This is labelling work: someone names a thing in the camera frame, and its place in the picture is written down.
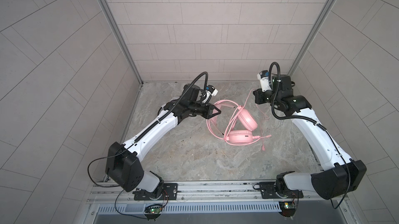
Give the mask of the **pink headphones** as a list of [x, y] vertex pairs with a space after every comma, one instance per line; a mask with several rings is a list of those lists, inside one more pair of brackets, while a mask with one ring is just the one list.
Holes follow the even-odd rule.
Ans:
[[221, 110], [222, 107], [234, 109], [227, 127], [224, 131], [217, 127], [217, 116], [206, 120], [207, 128], [217, 139], [223, 140], [232, 146], [247, 146], [258, 142], [261, 139], [270, 138], [271, 135], [257, 136], [253, 134], [258, 128], [258, 123], [252, 117], [245, 106], [239, 105], [231, 100], [220, 100], [215, 103], [215, 107]]

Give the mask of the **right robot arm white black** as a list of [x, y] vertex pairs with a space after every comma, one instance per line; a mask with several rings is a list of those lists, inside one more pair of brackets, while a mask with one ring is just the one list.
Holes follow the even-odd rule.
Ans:
[[366, 165], [353, 160], [324, 127], [308, 100], [294, 95], [290, 76], [271, 76], [268, 71], [257, 75], [261, 88], [253, 92], [255, 103], [268, 103], [279, 120], [292, 120], [310, 145], [322, 171], [313, 174], [285, 172], [277, 175], [275, 190], [281, 197], [291, 192], [312, 191], [330, 200], [355, 191], [366, 174]]

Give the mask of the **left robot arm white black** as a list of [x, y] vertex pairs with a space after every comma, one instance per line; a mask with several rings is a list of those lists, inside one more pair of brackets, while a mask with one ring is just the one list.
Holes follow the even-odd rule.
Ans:
[[145, 191], [148, 197], [158, 199], [163, 192], [164, 180], [153, 172], [145, 171], [141, 161], [153, 146], [170, 130], [188, 117], [212, 119], [221, 114], [215, 105], [177, 98], [162, 105], [159, 115], [139, 134], [123, 144], [114, 143], [108, 150], [105, 173], [126, 192]]

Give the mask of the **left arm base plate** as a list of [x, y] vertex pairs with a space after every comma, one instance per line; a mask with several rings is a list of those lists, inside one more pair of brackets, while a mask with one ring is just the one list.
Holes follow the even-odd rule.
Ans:
[[160, 201], [160, 200], [176, 200], [178, 192], [178, 184], [177, 183], [164, 183], [162, 189], [157, 189], [157, 193], [160, 195], [156, 195], [152, 192], [147, 192], [145, 190], [133, 191], [135, 201]]

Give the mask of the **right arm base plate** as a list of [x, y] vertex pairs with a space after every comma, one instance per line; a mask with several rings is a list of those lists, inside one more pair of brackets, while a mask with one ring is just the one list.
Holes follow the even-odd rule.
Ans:
[[290, 190], [282, 182], [265, 181], [253, 185], [254, 190], [260, 191], [263, 199], [297, 199], [303, 198], [300, 190]]

